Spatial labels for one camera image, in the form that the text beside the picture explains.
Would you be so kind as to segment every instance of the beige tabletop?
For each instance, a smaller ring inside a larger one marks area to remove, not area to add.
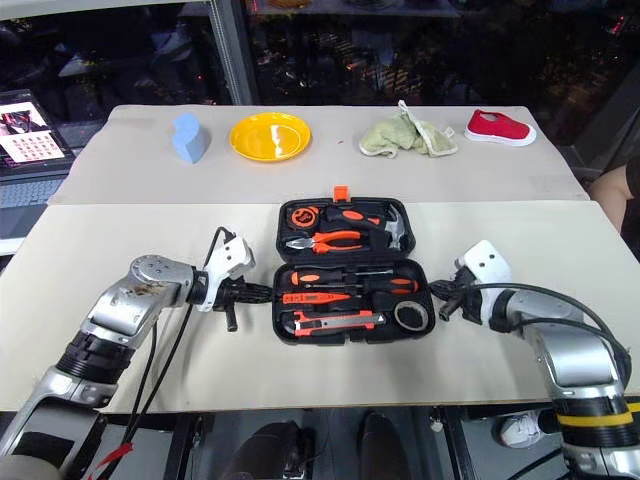
[[[510,262],[514,281],[572,295],[640,351],[640,264],[592,202],[408,204],[417,240],[410,258],[427,278],[448,278],[453,260],[481,239]],[[252,246],[247,280],[271,284],[278,205],[52,206],[0,277],[0,410],[16,410],[64,348],[99,295],[147,253],[200,265],[218,225]],[[159,359],[179,311],[160,320]],[[438,322],[418,340],[385,345],[289,346],[273,333],[271,306],[238,308],[239,330],[221,313],[194,314],[154,411],[329,405],[463,404],[546,398],[529,347],[462,320]],[[131,408],[148,341],[108,407]],[[640,394],[636,369],[628,392]]]
[[[556,148],[525,107],[493,107],[538,130],[527,147],[467,140],[474,107],[411,107],[438,128],[452,127],[459,151],[430,158],[401,151],[394,159],[366,157],[357,144],[396,107],[120,106],[77,158],[51,204],[283,203],[328,196],[334,185],[353,195],[404,202],[587,200]],[[282,111],[303,118],[312,141],[301,155],[265,164],[241,157],[229,132],[242,118]],[[191,112],[212,141],[195,165],[181,160],[173,120]]]

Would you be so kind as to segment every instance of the red sneaker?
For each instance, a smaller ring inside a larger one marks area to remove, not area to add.
[[[502,113],[476,110],[464,136],[474,142],[497,142],[524,147],[533,143],[537,134],[531,125],[516,122]]]

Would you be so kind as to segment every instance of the pliers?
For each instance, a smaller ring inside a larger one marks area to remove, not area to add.
[[[338,247],[329,245],[329,242],[335,240],[360,240],[361,234],[355,230],[338,230],[336,232],[329,233],[316,233],[311,238],[296,238],[295,240],[289,240],[286,246],[294,248],[296,250],[302,250],[304,248],[313,249],[313,253],[327,253],[337,250],[357,250],[362,248],[362,245],[348,245],[346,247]]]

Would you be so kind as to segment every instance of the open toolbox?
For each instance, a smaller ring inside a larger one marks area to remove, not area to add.
[[[280,208],[273,329],[290,344],[386,343],[435,326],[427,278],[407,259],[415,237],[392,198],[293,200]]]

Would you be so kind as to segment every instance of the laptop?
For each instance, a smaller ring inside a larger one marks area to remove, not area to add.
[[[0,93],[0,255],[15,253],[74,158],[29,90]]]

